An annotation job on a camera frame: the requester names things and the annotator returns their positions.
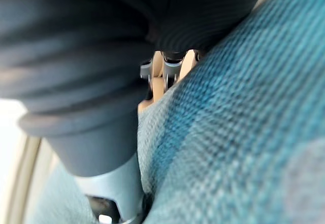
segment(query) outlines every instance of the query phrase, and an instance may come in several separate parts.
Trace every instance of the gray plastic trim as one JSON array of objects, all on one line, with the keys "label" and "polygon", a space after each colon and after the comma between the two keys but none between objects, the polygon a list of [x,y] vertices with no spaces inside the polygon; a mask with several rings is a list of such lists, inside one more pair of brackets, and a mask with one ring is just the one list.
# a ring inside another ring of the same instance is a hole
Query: gray plastic trim
[{"label": "gray plastic trim", "polygon": [[142,212],[144,192],[137,154],[112,172],[75,179],[86,195],[113,200],[123,220],[134,219]]}]

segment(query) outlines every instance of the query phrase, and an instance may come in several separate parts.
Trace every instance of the blue upholstery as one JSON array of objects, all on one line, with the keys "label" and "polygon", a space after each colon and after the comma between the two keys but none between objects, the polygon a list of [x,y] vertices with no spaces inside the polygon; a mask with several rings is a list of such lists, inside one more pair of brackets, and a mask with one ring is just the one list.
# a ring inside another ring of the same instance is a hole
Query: blue upholstery
[{"label": "blue upholstery", "polygon": [[[266,0],[140,115],[139,161],[146,224],[325,223],[325,0]],[[95,221],[60,168],[29,223]]]}]

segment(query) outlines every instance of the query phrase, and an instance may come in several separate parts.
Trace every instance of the teal fabric seat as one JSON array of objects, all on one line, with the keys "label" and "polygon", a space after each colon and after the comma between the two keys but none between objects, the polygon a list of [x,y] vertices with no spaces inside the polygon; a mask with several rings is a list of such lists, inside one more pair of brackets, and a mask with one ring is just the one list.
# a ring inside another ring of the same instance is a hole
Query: teal fabric seat
[{"label": "teal fabric seat", "polygon": [[[140,115],[149,223],[325,223],[325,0],[266,0]],[[29,223],[96,223],[59,167]]]}]

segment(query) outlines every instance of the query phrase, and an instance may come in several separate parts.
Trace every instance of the woven fabric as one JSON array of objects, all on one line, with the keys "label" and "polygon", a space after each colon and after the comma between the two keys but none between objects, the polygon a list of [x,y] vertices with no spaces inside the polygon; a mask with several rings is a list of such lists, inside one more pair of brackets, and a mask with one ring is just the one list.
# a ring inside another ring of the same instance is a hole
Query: woven fabric
[{"label": "woven fabric", "polygon": [[[324,223],[324,116],[325,0],[266,0],[140,116],[145,223]],[[66,178],[30,223],[94,223]]]}]

